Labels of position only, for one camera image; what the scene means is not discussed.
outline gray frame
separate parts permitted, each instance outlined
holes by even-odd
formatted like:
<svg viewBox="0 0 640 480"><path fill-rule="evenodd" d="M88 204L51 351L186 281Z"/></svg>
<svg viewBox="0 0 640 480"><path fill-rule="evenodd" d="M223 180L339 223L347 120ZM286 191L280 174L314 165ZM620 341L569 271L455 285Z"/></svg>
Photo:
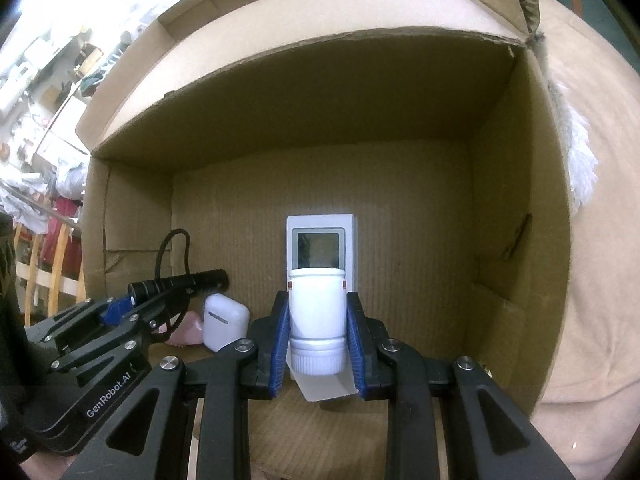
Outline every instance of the gray frame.
<svg viewBox="0 0 640 480"><path fill-rule="evenodd" d="M345 235L344 227L296 227L291 230L291 268L298 269L298 234L338 234L338 265L345 270Z"/></svg>

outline blue gripper pad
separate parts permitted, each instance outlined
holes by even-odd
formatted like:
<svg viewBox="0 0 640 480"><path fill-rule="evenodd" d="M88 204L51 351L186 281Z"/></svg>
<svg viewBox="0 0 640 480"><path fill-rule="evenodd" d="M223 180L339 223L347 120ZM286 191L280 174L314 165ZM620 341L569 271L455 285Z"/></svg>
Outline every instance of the blue gripper pad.
<svg viewBox="0 0 640 480"><path fill-rule="evenodd" d="M103 314L100 314L100 317L105 325L118 326L122 321L122 316L132 308L131 297L127 295L111 301L107 310Z"/></svg>
<svg viewBox="0 0 640 480"><path fill-rule="evenodd" d="M355 314L349 301L347 301L347 346L349 348L349 356L351 358L353 382L360 397L365 398L367 395L367 385L364 380L364 353L360 343L360 335L358 334Z"/></svg>
<svg viewBox="0 0 640 480"><path fill-rule="evenodd" d="M276 337L271 350L271 370L269 374L269 394L271 398L278 395L282 387L284 369L287 359L287 348L289 347L289 333L291 332L291 322L289 314L289 301L283 306L278 325L276 327Z"/></svg>

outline white plastic bottle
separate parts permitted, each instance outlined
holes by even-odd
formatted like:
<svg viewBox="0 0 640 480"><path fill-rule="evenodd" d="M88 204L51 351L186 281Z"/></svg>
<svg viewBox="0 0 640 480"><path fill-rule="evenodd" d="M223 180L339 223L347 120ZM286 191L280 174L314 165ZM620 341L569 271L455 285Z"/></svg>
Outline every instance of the white plastic bottle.
<svg viewBox="0 0 640 480"><path fill-rule="evenodd" d="M246 337L249 309L223 294L212 294L204 302L202 339L214 352Z"/></svg>
<svg viewBox="0 0 640 480"><path fill-rule="evenodd" d="M340 373L347 359L344 270L293 269L288 288L293 371L313 376Z"/></svg>

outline person's hand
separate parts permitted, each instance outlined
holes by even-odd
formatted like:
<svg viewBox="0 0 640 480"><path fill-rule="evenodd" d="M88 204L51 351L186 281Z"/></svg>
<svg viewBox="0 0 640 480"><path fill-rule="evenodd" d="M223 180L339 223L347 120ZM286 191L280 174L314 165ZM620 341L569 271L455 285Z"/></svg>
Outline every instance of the person's hand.
<svg viewBox="0 0 640 480"><path fill-rule="evenodd" d="M47 451L38 451L20 466L31 480L60 480L75 456L60 456Z"/></svg>

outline display screen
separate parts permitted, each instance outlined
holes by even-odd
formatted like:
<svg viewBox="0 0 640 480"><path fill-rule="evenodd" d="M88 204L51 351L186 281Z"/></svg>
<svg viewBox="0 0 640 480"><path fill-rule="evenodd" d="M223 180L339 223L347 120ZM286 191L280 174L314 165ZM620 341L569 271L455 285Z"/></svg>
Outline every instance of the display screen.
<svg viewBox="0 0 640 480"><path fill-rule="evenodd" d="M338 233L298 233L298 268L340 269Z"/></svg>

